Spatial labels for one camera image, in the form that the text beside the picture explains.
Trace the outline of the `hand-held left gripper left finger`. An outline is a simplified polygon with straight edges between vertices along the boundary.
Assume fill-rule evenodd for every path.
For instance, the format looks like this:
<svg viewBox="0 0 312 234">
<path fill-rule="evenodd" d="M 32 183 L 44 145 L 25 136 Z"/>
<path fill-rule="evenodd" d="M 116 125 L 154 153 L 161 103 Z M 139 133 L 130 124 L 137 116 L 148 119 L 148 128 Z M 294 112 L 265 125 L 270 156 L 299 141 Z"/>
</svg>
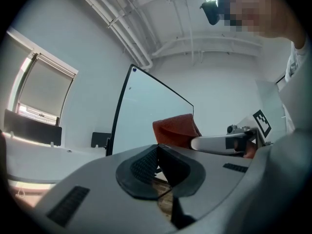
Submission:
<svg viewBox="0 0 312 234">
<path fill-rule="evenodd" d="M 92 160 L 57 183 L 36 205 L 32 218 L 49 234 L 171 234 L 176 227 L 156 201 L 135 199 L 116 179 L 117 167 L 147 146 Z M 76 188 L 86 195 L 65 225 L 55 209 Z"/>
</svg>

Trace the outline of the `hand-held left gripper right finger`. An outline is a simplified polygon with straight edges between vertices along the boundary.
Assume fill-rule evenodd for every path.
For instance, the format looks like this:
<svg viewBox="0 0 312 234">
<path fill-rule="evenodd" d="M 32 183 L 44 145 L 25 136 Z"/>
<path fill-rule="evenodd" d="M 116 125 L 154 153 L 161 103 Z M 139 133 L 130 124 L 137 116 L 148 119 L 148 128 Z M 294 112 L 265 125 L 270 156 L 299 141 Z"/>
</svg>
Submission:
<svg viewBox="0 0 312 234">
<path fill-rule="evenodd" d="M 251 160 L 158 145 L 157 159 L 173 193 L 171 222 L 183 229 L 216 209 L 245 175 Z"/>
</svg>

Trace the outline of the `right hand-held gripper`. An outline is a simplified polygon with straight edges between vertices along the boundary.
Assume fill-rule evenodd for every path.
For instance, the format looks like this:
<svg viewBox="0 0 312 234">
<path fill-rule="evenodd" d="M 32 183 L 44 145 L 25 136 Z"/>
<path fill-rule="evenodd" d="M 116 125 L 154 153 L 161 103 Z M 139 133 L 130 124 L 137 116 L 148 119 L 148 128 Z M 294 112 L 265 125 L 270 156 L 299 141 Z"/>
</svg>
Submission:
<svg viewBox="0 0 312 234">
<path fill-rule="evenodd" d="M 242 119 L 237 125 L 228 126 L 227 135 L 193 138 L 191 148 L 215 155 L 242 156 L 246 152 L 246 136 L 250 137 L 250 141 L 255 140 L 258 147 L 262 147 L 266 145 L 271 131 L 272 127 L 267 117 L 259 109 L 252 115 Z"/>
</svg>

